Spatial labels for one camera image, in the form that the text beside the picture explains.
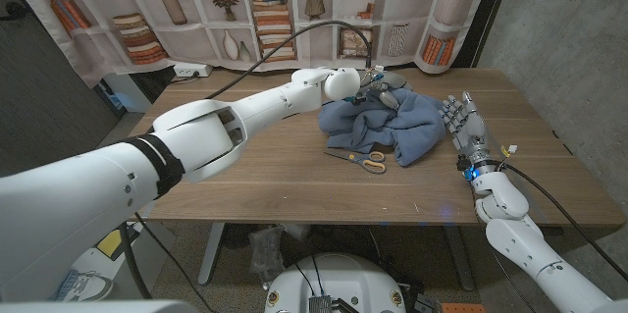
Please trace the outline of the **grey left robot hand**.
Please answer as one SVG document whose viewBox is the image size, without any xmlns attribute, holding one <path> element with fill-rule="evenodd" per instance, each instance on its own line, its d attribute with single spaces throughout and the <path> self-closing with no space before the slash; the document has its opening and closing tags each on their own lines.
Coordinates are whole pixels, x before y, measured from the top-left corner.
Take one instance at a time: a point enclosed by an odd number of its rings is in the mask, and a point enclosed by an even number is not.
<svg viewBox="0 0 628 313">
<path fill-rule="evenodd" d="M 373 92 L 384 105 L 397 110 L 399 102 L 393 96 L 392 90 L 399 88 L 412 89 L 404 76 L 394 72 L 366 70 L 358 73 L 360 75 L 360 88 L 354 95 L 352 101 L 354 105 L 364 102 L 367 99 L 367 95 Z"/>
</svg>

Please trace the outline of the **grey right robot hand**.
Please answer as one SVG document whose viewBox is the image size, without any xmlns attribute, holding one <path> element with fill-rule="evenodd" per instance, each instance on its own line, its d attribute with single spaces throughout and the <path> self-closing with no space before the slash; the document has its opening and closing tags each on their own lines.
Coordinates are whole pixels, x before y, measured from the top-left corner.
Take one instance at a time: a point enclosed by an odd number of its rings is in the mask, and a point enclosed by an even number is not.
<svg viewBox="0 0 628 313">
<path fill-rule="evenodd" d="M 462 93 L 461 99 L 450 95 L 443 100 L 439 113 L 458 152 L 456 167 L 459 171 L 479 168 L 480 163 L 490 158 L 484 119 L 467 91 Z"/>
</svg>

